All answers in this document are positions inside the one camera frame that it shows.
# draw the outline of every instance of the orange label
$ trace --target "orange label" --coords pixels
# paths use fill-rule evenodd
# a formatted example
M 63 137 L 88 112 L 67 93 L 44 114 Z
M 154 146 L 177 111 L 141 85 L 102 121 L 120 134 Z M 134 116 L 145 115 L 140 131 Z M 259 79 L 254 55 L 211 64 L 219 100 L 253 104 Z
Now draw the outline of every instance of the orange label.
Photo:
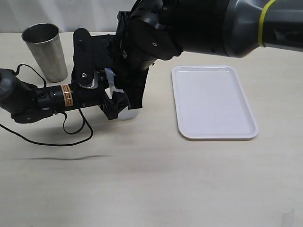
M 71 95 L 71 88 L 69 85 L 61 85 L 61 89 L 63 92 L 63 97 L 65 101 L 65 107 L 70 107 L 74 105 L 74 100 Z

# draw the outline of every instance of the cable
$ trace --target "cable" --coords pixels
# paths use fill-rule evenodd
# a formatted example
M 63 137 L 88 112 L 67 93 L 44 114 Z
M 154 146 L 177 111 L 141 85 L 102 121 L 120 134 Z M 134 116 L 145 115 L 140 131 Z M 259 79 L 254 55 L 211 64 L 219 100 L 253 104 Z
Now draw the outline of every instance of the cable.
M 34 71 L 34 72 L 43 80 L 43 83 L 44 83 L 44 87 L 43 87 L 43 88 L 44 88 L 44 89 L 46 88 L 46 86 L 47 86 L 46 80 L 45 80 L 45 79 L 44 79 L 44 78 L 43 78 L 43 77 L 42 77 L 34 68 L 32 68 L 32 67 L 29 66 L 29 65 L 26 65 L 26 64 L 20 64 L 20 65 L 18 65 L 17 70 L 16 70 L 16 72 L 15 72 L 15 75 L 16 75 L 16 76 L 19 75 L 19 73 L 20 73 L 20 68 L 21 68 L 22 66 L 27 66 L 27 67 L 31 68 L 31 69 L 32 69 L 32 70 L 33 70 L 33 71 Z M 35 141 L 32 141 L 32 140 L 27 139 L 26 137 L 22 136 L 21 134 L 19 134 L 19 133 L 13 131 L 13 130 L 7 128 L 7 127 L 5 127 L 3 124 L 0 124 L 0 128 L 3 128 L 3 129 L 5 129 L 6 131 L 8 131 L 8 132 L 10 132 L 10 133 L 12 133 L 12 134 L 14 134 L 14 135 L 16 135 L 16 136 L 19 136 L 19 137 L 22 138 L 23 140 L 25 140 L 25 141 L 27 141 L 27 142 L 29 142 L 29 143 L 32 143 L 32 144 L 36 144 L 36 145 L 49 146 L 49 147 L 71 147 L 71 146 L 79 145 L 79 144 L 81 144 L 81 143 L 84 143 L 84 142 L 89 141 L 89 140 L 93 137 L 93 135 L 94 135 L 94 130 L 92 129 L 92 127 L 91 127 L 91 125 L 89 124 L 89 122 L 86 120 L 86 118 L 85 118 L 85 116 L 84 116 L 82 110 L 79 108 L 78 99 L 77 99 L 76 96 L 75 96 L 75 102 L 76 102 L 76 105 L 77 105 L 77 107 L 78 107 L 78 111 L 79 111 L 79 113 L 80 113 L 80 115 L 81 115 L 81 117 L 82 117 L 82 119 L 83 119 L 82 126 L 80 127 L 79 130 L 77 130 L 77 131 L 75 131 L 75 132 L 67 132 L 66 129 L 65 129 L 65 123 L 66 123 L 66 120 L 67 120 L 67 113 L 65 113 L 65 112 L 62 112 L 62 113 L 61 113 L 61 112 L 60 112 L 60 114 L 63 114 L 64 117 L 65 117 L 65 120 L 64 120 L 64 122 L 63 122 L 63 130 L 64 130 L 65 133 L 67 133 L 67 134 L 69 134 L 69 135 L 75 135 L 75 134 L 81 132 L 81 131 L 84 129 L 84 126 L 85 126 L 85 125 L 88 126 L 88 128 L 89 128 L 89 130 L 90 130 L 90 136 L 87 137 L 87 138 L 84 139 L 84 140 L 79 141 L 79 142 L 75 142 L 75 143 L 71 143 L 71 144 L 40 143 L 40 142 L 35 142 Z

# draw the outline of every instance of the white tray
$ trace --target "white tray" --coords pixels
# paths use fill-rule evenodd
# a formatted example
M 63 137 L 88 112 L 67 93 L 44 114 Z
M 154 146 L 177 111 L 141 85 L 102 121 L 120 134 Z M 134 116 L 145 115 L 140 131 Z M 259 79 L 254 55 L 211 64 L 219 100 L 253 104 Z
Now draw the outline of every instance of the white tray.
M 235 70 L 179 66 L 172 72 L 178 127 L 192 140 L 249 140 L 258 127 Z

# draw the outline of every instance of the yellow ring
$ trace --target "yellow ring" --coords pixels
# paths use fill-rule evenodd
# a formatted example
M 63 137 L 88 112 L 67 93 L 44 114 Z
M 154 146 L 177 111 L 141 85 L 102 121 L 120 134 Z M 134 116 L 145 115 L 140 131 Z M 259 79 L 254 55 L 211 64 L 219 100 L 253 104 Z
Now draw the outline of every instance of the yellow ring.
M 263 43 L 263 25 L 264 25 L 264 20 L 265 20 L 265 16 L 266 13 L 269 9 L 269 7 L 271 7 L 271 5 L 275 2 L 276 0 L 270 0 L 264 7 L 262 13 L 261 13 L 261 17 L 260 17 L 260 21 L 259 21 L 259 33 L 258 33 L 258 42 L 259 45 L 262 47 L 265 47 L 264 43 Z

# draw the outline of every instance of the metal cup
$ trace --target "metal cup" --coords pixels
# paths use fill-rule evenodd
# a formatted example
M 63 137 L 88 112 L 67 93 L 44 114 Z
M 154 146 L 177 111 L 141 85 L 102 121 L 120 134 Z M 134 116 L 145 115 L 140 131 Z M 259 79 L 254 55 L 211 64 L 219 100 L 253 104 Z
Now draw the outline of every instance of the metal cup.
M 32 25 L 22 33 L 22 39 L 49 82 L 57 83 L 67 78 L 59 28 L 56 25 Z

